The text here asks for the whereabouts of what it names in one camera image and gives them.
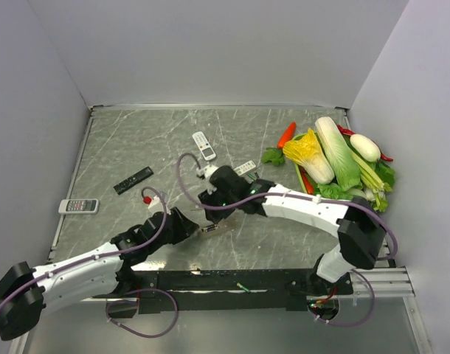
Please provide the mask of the white remote with blue button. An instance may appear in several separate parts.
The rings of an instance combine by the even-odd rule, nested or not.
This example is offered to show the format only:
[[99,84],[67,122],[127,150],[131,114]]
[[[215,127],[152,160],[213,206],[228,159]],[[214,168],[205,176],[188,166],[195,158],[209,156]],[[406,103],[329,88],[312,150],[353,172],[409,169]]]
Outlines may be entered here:
[[202,226],[199,229],[199,235],[201,237],[214,237],[222,235],[227,232],[232,232],[235,229],[236,222],[234,221],[221,221],[220,223],[210,223],[206,226]]

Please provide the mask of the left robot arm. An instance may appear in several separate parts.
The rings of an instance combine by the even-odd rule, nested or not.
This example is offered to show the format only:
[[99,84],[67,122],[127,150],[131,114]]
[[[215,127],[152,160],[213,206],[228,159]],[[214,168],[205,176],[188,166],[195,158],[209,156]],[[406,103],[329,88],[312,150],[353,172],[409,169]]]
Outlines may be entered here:
[[21,262],[0,279],[0,338],[10,341],[48,315],[100,295],[129,295],[133,266],[165,245],[175,245],[199,229],[178,208],[157,212],[96,249],[68,260],[30,267]]

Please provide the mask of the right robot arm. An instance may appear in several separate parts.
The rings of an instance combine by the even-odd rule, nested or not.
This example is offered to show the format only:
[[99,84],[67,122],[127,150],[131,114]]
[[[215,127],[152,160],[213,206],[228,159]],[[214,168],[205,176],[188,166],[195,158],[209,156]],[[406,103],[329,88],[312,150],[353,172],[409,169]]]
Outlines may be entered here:
[[207,186],[198,199],[213,223],[239,209],[248,215],[295,221],[334,236],[337,245],[317,260],[311,275],[316,292],[327,294],[354,268],[374,268],[385,230],[363,198],[322,200],[273,181],[248,182],[229,166],[209,165],[199,168],[197,175]]

